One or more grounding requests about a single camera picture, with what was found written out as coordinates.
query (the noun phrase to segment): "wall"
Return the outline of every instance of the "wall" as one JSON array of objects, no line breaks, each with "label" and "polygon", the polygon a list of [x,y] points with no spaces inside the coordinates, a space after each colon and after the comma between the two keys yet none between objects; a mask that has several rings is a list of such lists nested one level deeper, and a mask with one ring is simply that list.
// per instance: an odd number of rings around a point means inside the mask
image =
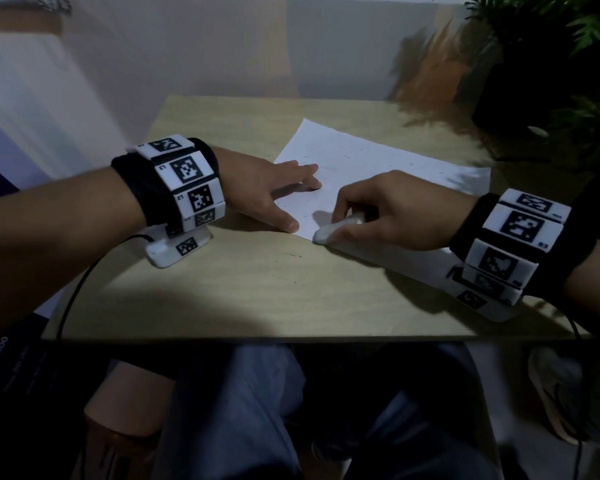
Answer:
[{"label": "wall", "polygon": [[70,18],[0,13],[0,128],[55,178],[142,140],[170,93],[448,102],[480,87],[458,0],[72,1]]}]

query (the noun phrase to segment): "wristband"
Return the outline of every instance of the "wristband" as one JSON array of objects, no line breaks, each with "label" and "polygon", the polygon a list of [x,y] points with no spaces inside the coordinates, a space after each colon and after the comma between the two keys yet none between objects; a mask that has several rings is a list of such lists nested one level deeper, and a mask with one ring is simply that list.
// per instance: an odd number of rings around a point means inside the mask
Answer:
[{"label": "wristband", "polygon": [[224,217],[218,161],[202,140],[172,135],[140,144],[111,166],[135,195],[147,225],[166,223],[170,236]]},{"label": "wristband", "polygon": [[523,294],[550,299],[595,247],[585,212],[509,189],[479,199],[450,249],[474,288],[514,305]]}]

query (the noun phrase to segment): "blue pants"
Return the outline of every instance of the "blue pants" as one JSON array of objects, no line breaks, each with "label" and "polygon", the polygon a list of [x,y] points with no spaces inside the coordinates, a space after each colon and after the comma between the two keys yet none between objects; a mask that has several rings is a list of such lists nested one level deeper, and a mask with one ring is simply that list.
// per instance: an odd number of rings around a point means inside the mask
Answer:
[{"label": "blue pants", "polygon": [[461,344],[386,346],[306,388],[285,346],[205,346],[177,380],[153,477],[302,478],[285,418],[311,402],[314,446],[352,458],[346,480],[499,479],[479,447],[476,381]]}]

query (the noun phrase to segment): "wooden table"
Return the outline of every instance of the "wooden table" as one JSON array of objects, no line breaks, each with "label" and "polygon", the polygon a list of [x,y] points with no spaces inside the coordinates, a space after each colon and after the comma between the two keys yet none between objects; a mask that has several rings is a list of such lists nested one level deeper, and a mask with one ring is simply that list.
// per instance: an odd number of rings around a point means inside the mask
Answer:
[{"label": "wooden table", "polygon": [[[453,163],[493,165],[470,120],[453,107],[415,111],[386,102],[171,96],[148,139],[179,133],[274,160],[303,118]],[[492,189],[502,191],[512,182],[555,198],[565,187],[555,184],[554,178],[553,190],[535,189],[537,169],[531,184],[521,176],[524,168],[506,170],[494,170]],[[570,188],[577,184],[569,183]],[[230,212],[211,230],[214,238],[208,245],[164,270],[142,258],[140,243],[112,251],[75,301],[64,327],[65,339],[142,343],[201,337],[570,336],[566,319],[538,300],[526,298],[520,316],[496,324],[410,278],[334,254],[300,237],[272,232],[236,213]],[[46,337],[54,336],[58,314]]]}]

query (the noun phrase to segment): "sheet of paper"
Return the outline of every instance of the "sheet of paper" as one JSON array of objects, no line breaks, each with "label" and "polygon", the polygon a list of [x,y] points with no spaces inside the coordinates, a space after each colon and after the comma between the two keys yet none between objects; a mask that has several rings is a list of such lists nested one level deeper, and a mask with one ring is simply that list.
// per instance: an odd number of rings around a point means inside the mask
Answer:
[{"label": "sheet of paper", "polygon": [[[300,224],[296,234],[309,240],[318,228],[331,222],[336,197],[343,185],[398,169],[465,193],[483,195],[489,191],[491,176],[489,168],[464,167],[423,157],[341,133],[309,120],[302,122],[276,163],[290,160],[320,165],[316,173],[322,182],[320,190],[293,192],[276,199],[280,208]],[[352,243],[336,247],[432,286],[438,286],[448,270],[459,263],[449,250],[418,252],[389,245]]]}]

